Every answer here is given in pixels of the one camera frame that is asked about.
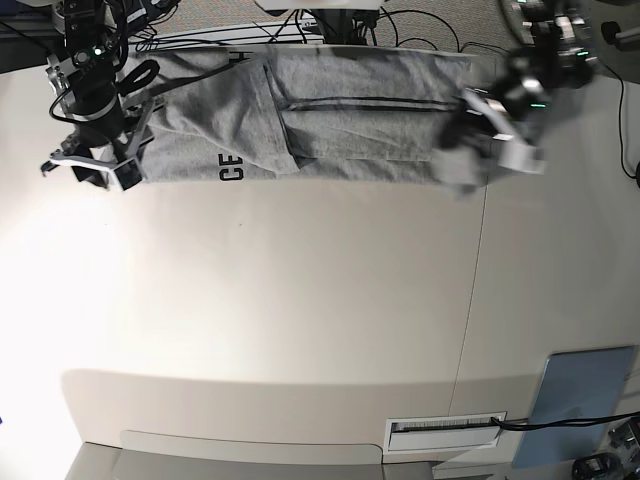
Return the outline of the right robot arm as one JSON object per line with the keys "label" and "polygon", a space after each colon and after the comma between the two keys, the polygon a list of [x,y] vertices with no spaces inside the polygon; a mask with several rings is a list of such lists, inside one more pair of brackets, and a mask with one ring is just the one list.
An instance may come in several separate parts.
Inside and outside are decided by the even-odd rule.
{"label": "right robot arm", "polygon": [[124,70],[130,18],[124,1],[65,1],[62,18],[63,46],[47,59],[56,96],[49,115],[74,130],[40,171],[67,167],[79,182],[126,191],[147,178],[142,156],[154,139],[149,121],[165,103],[145,89],[160,66],[145,60]]}

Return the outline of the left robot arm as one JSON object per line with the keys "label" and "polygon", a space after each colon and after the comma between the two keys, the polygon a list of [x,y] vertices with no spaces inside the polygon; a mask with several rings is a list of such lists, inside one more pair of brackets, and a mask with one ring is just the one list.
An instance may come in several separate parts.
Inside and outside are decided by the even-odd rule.
{"label": "left robot arm", "polygon": [[438,149],[502,143],[498,164],[520,172],[542,169],[531,122],[549,110],[558,89],[578,89],[594,77],[591,27],[578,1],[500,1],[499,13],[517,48],[488,88],[467,88],[438,138]]}

